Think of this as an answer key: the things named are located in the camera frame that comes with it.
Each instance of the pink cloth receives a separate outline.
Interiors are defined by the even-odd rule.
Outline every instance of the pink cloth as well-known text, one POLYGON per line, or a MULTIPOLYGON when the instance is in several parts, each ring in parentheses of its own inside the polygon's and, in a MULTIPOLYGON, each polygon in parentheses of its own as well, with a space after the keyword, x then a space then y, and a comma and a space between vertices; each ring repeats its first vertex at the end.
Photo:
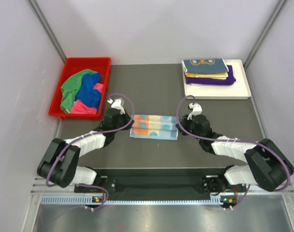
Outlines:
POLYGON ((70 114, 85 114, 85 115, 95 115, 97 113, 97 109, 95 107, 87 107, 84 105, 81 100, 77 100, 74 102, 74 105, 70 111, 70 114))
MULTIPOLYGON (((100 93, 103 93, 104 85, 97 83, 93 89, 97 89, 100 93)), ((97 113, 97 109, 95 107, 87 107, 82 103, 81 100, 77 100, 74 102, 74 105, 70 111, 70 114, 85 114, 85 115, 95 115, 97 113)))
POLYGON ((93 89, 97 89, 100 93, 103 93, 103 88, 104 88, 104 85, 103 84, 100 84, 100 83, 97 83, 93 89))

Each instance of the white wall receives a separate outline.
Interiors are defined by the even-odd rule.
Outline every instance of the white wall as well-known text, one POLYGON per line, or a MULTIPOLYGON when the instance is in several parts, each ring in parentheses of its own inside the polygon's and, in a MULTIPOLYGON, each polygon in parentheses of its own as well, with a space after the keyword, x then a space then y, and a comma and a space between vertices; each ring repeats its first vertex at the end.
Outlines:
POLYGON ((55 131, 48 108, 63 63, 27 1, 0 1, 0 232, 22 227, 55 131))
POLYGON ((277 0, 37 0, 67 57, 246 60, 277 0))
POLYGON ((294 0, 286 4, 248 72, 267 133, 294 165, 294 0))

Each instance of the blue cloth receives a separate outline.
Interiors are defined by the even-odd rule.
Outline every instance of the blue cloth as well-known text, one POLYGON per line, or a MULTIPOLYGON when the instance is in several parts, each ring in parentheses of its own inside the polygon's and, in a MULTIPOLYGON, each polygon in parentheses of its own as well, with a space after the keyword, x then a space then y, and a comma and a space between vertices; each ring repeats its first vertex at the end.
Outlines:
POLYGON ((98 110, 102 95, 97 89, 93 89, 93 87, 100 81, 100 79, 101 74, 98 72, 84 75, 81 87, 75 96, 75 101, 81 100, 87 107, 95 107, 98 110))

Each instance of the blue printed cloth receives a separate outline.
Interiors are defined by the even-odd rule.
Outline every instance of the blue printed cloth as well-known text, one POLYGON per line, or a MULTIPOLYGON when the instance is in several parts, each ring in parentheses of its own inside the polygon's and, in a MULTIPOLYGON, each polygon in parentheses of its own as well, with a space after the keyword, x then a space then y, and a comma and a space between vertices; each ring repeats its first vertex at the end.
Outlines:
POLYGON ((177 119, 174 116, 134 115, 132 138, 177 140, 177 119))

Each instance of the pastel striped towel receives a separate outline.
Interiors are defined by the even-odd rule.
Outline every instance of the pastel striped towel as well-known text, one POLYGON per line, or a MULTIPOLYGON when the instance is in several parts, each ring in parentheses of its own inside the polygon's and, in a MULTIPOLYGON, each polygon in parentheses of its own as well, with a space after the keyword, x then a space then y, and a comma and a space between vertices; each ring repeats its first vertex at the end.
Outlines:
POLYGON ((130 137, 177 140, 176 123, 174 116, 134 115, 130 137))

